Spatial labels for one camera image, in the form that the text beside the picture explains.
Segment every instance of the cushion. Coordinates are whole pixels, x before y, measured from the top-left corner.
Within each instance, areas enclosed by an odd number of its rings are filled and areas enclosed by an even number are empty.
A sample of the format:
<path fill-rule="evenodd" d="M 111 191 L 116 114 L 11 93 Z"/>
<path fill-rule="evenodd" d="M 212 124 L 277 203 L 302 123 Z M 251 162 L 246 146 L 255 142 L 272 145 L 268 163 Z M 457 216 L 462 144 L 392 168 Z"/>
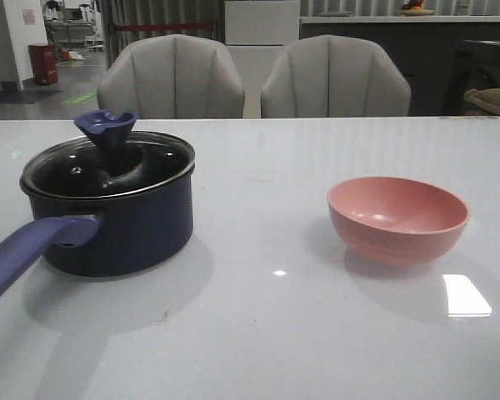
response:
<path fill-rule="evenodd" d="M 470 89 L 463 95 L 465 101 L 491 114 L 500 116 L 500 88 Z"/>

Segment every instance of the glass lid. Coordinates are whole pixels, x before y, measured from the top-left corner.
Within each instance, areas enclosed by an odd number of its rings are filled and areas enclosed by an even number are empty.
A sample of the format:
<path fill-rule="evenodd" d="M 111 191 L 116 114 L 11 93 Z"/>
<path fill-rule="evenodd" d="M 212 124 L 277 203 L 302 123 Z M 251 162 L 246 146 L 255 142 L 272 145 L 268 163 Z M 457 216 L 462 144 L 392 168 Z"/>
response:
<path fill-rule="evenodd" d="M 193 147 L 165 133 L 131 132 L 104 151 L 87 137 L 50 147 L 30 160 L 21 181 L 52 198 L 113 198 L 166 185 L 194 167 Z"/>

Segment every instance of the tiled floor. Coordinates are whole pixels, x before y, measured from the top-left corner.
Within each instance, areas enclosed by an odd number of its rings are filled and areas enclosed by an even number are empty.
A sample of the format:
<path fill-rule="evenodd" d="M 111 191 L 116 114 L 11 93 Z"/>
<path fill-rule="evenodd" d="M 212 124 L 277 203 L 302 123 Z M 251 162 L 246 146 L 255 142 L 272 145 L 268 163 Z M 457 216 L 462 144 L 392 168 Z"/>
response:
<path fill-rule="evenodd" d="M 96 92 L 106 71 L 103 52 L 80 51 L 82 61 L 60 62 L 57 65 L 58 82 L 47 86 L 31 84 L 24 90 L 59 91 L 33 104 L 0 104 L 0 119 L 72 119 L 81 113 L 98 108 L 96 97 L 78 104 L 65 101 L 89 92 Z"/>

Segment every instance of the floor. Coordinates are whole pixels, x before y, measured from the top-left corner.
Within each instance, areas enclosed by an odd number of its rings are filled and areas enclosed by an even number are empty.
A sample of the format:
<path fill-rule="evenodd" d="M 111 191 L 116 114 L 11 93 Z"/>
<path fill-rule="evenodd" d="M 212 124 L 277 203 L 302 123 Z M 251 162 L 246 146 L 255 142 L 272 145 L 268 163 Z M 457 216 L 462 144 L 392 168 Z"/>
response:
<path fill-rule="evenodd" d="M 105 54 L 88 49 L 78 52 L 84 57 L 82 61 L 57 64 L 57 83 L 47 86 L 35 83 L 27 85 L 22 94 L 27 94 L 29 99 L 24 100 L 24 104 L 7 103 L 7 99 L 0 97 L 0 119 L 73 119 L 98 108 L 94 93 L 106 71 Z M 51 95 L 41 98 L 41 94 L 46 93 L 40 91 L 49 91 Z"/>

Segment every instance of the gray curtain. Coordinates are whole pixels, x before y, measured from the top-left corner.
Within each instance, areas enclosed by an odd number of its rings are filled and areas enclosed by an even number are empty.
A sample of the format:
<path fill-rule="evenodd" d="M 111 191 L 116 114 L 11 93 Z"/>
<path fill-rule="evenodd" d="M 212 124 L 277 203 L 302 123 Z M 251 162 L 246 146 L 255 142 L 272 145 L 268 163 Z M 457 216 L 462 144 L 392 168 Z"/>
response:
<path fill-rule="evenodd" d="M 224 0 L 102 0 L 102 20 L 107 65 L 131 42 L 170 33 L 223 40 Z M 113 25 L 163 25 L 215 21 L 217 35 L 210 29 L 183 32 L 115 32 Z"/>

